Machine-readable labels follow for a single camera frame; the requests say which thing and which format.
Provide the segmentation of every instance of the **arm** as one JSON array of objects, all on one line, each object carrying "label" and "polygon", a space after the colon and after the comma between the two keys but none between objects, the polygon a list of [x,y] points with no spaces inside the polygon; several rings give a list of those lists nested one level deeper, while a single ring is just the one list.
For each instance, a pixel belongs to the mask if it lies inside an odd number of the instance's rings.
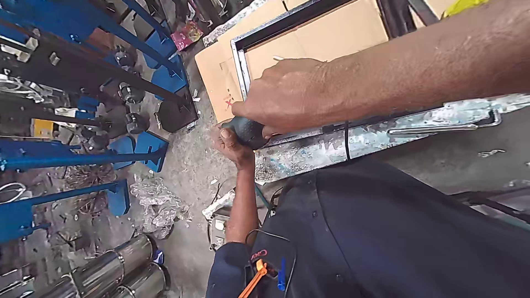
[{"label": "arm", "polygon": [[295,131],[529,92],[530,1],[490,0],[440,23],[329,63],[286,59],[252,82],[233,114]]},{"label": "arm", "polygon": [[[234,204],[226,228],[226,242],[245,243],[246,235],[258,228],[258,208],[254,190],[254,152],[237,142],[230,129],[221,129],[221,124],[212,129],[214,146],[237,167]],[[247,244],[252,245],[254,237]]]}]

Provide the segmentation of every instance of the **cardboard sheet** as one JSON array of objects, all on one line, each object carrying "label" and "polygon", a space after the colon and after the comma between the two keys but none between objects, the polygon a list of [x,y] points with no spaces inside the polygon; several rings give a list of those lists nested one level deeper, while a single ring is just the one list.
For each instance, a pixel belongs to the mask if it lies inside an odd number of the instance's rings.
[{"label": "cardboard sheet", "polygon": [[[230,104],[241,101],[230,41],[245,32],[294,8],[305,0],[269,0],[250,16],[218,38],[218,42],[195,56],[199,71],[218,121],[233,117]],[[453,0],[427,0],[441,15]],[[423,27],[412,13],[417,27]],[[284,33],[246,53],[251,79],[277,63],[272,57],[314,58],[330,61],[388,40],[375,0],[357,0],[338,8],[296,30]]]}]

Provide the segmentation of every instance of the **orange tool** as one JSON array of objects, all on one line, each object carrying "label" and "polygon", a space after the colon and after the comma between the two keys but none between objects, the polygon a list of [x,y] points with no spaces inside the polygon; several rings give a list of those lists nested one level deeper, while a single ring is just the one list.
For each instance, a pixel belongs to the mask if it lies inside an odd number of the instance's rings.
[{"label": "orange tool", "polygon": [[248,298],[250,295],[250,292],[256,287],[260,279],[267,274],[267,263],[264,263],[262,260],[258,260],[256,262],[256,269],[258,270],[258,273],[254,276],[254,278],[250,281],[248,286],[241,292],[239,295],[239,298]]}]

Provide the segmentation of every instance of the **grinder handle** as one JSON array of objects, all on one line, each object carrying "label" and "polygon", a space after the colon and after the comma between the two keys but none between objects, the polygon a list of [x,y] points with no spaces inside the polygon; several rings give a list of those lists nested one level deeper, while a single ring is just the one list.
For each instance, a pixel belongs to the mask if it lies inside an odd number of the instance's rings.
[{"label": "grinder handle", "polygon": [[236,134],[237,140],[252,150],[263,147],[269,141],[262,135],[263,124],[243,117],[235,116],[221,127],[231,129]]}]

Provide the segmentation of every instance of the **stainless steel cylinder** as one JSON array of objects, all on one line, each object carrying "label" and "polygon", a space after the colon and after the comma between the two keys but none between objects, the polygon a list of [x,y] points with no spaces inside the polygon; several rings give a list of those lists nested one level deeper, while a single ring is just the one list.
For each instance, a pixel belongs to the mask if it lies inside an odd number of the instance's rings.
[{"label": "stainless steel cylinder", "polygon": [[134,293],[128,287],[119,286],[112,298],[135,298]]},{"label": "stainless steel cylinder", "polygon": [[113,250],[72,272],[82,298],[100,298],[114,291],[124,275],[121,257]]},{"label": "stainless steel cylinder", "polygon": [[144,266],[153,257],[153,245],[151,240],[144,234],[140,234],[124,244],[113,249],[122,257],[125,275]]},{"label": "stainless steel cylinder", "polygon": [[126,281],[113,298],[155,298],[166,286],[164,271],[150,263],[137,276]]},{"label": "stainless steel cylinder", "polygon": [[70,275],[65,275],[55,284],[47,287],[31,297],[38,298],[80,298],[77,287]]}]

